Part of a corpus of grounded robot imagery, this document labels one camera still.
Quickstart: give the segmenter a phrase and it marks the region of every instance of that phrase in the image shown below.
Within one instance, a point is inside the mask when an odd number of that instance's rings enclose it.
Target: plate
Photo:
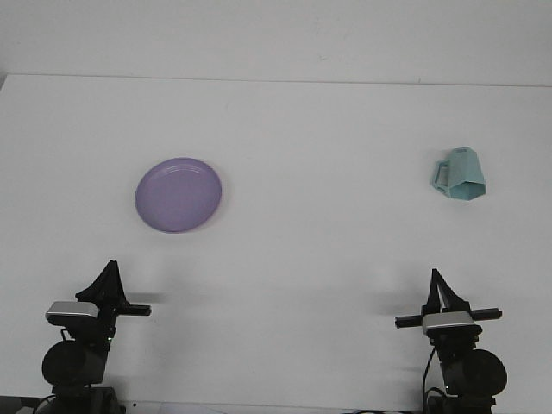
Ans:
[[[221,180],[210,166],[193,158],[173,158],[154,166],[136,188],[136,209],[154,229],[182,233],[196,228],[220,204]]]

